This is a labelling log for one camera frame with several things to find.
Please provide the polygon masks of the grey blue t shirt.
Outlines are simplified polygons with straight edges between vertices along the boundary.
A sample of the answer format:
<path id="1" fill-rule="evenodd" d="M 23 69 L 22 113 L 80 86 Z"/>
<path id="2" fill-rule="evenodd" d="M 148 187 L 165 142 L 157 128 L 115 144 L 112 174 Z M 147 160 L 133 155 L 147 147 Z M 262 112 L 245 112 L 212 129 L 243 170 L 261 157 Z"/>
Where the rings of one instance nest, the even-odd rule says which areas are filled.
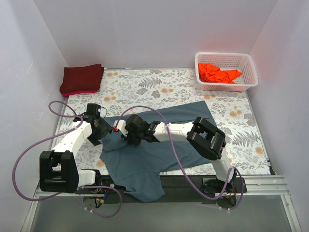
<path id="1" fill-rule="evenodd" d="M 216 126 L 205 101 L 158 109 L 168 123 L 192 122 L 196 117 L 203 117 Z M 154 111 L 138 113 L 148 123 L 163 122 Z M 210 163 L 203 158 L 188 142 L 173 141 L 178 158 L 184 168 L 191 168 Z M 102 138 L 100 159 L 116 185 L 124 186 L 126 193 L 141 202 L 153 202 L 165 195 L 160 173 L 180 169 L 170 141 L 129 145 L 121 138 L 120 132 L 112 132 Z"/>

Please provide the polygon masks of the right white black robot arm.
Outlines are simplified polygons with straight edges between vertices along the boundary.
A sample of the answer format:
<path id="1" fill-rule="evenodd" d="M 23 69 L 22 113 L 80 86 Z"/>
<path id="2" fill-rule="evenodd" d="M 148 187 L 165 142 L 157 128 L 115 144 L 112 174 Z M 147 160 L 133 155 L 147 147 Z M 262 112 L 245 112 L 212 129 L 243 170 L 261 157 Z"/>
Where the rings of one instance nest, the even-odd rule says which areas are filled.
<path id="1" fill-rule="evenodd" d="M 120 131 L 121 137 L 133 145 L 139 145 L 142 140 L 149 143 L 188 142 L 199 155 L 211 161 L 215 170 L 216 179 L 205 183 L 208 191 L 231 193 L 236 186 L 237 173 L 231 170 L 226 154 L 225 134 L 202 117 L 187 123 L 166 124 L 159 121 L 148 123 L 138 115 L 131 115 L 127 120 L 116 121 L 114 131 Z"/>

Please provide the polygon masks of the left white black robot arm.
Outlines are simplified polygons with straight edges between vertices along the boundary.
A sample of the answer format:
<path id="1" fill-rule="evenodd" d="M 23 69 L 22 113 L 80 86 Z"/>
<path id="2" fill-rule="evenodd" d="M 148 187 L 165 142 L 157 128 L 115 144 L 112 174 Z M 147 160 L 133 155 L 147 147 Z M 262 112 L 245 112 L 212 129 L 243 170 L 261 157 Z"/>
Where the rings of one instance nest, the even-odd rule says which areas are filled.
<path id="1" fill-rule="evenodd" d="M 74 193 L 87 187 L 92 193 L 102 190 L 99 170 L 81 169 L 75 157 L 85 141 L 98 146 L 112 127 L 100 116 L 101 106 L 89 103 L 86 111 L 73 120 L 73 131 L 65 135 L 51 151 L 40 155 L 40 189 L 46 192 Z"/>

